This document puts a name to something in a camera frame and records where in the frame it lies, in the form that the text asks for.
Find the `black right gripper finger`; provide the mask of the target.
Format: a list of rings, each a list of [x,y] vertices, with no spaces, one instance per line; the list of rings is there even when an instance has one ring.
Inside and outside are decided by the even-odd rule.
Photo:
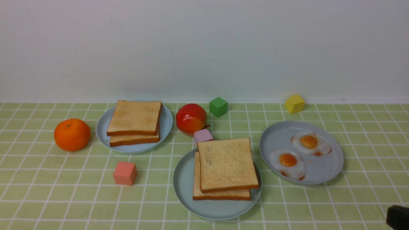
[[[409,230],[409,208],[392,205],[387,209],[386,224],[393,230]]]

